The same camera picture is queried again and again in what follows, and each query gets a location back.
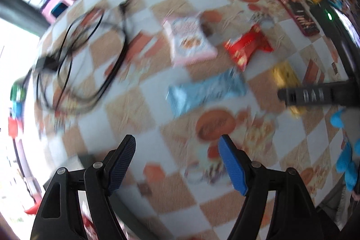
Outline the black power adapter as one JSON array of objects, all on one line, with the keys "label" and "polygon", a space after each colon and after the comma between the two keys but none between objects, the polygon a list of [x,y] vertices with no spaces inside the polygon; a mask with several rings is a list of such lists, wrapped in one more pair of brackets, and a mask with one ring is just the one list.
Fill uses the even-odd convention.
[{"label": "black power adapter", "polygon": [[37,63],[35,65],[36,71],[52,71],[55,72],[58,70],[59,67],[59,61],[49,55],[40,57],[37,60]]}]

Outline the yellow cracker packet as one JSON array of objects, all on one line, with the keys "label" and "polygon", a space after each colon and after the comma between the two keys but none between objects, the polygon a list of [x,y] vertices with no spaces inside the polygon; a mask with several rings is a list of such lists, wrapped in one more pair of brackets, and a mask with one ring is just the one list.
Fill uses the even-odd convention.
[{"label": "yellow cracker packet", "polygon": [[[278,88],[295,88],[301,85],[299,78],[288,61],[282,61],[272,69],[272,75]],[[304,107],[289,107],[292,115],[299,118],[306,113]]]}]

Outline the small red candy packet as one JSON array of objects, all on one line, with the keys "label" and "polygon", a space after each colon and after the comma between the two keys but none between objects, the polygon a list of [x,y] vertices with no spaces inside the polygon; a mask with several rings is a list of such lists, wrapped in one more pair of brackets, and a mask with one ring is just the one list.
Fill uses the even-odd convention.
[{"label": "small red candy packet", "polygon": [[244,72],[256,51],[273,52],[273,48],[259,24],[254,24],[251,29],[235,40],[228,40],[223,44],[225,50],[234,61],[235,65]]}]

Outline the dark red chocolate box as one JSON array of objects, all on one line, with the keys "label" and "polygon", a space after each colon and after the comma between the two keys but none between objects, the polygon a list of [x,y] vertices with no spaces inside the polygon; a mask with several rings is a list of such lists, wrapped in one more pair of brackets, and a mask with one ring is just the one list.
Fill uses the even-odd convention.
[{"label": "dark red chocolate box", "polygon": [[319,28],[299,0],[278,0],[304,36],[319,34]]}]

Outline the light blue snack bar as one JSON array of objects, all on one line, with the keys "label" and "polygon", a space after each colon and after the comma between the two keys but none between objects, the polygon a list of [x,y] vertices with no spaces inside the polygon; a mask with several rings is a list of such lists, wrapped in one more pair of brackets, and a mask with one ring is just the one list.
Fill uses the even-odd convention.
[{"label": "light blue snack bar", "polygon": [[242,73],[237,68],[230,68],[198,82],[171,85],[168,87],[166,100],[174,117],[179,118],[207,103],[245,96],[246,93]]}]

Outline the green basin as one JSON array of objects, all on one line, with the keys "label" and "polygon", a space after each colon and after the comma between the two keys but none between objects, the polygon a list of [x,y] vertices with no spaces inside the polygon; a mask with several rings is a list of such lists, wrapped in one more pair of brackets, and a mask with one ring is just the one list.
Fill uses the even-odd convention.
[{"label": "green basin", "polygon": [[12,102],[24,102],[26,99],[27,90],[22,84],[14,83],[10,90],[10,100]]}]

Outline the red basin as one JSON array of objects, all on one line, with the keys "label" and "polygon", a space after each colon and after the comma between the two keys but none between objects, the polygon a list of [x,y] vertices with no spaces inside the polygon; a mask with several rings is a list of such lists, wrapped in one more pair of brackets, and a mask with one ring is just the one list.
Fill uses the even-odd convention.
[{"label": "red basin", "polygon": [[9,136],[12,139],[15,139],[19,133],[24,132],[23,120],[9,117],[8,118],[8,131],[9,131]]}]

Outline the pink cookie packet on table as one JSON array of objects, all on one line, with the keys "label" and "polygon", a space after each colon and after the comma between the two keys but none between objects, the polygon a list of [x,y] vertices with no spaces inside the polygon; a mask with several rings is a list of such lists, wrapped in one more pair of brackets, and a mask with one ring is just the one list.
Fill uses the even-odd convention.
[{"label": "pink cookie packet on table", "polygon": [[173,66],[192,65],[217,57],[201,26],[199,15],[170,16],[163,22]]}]

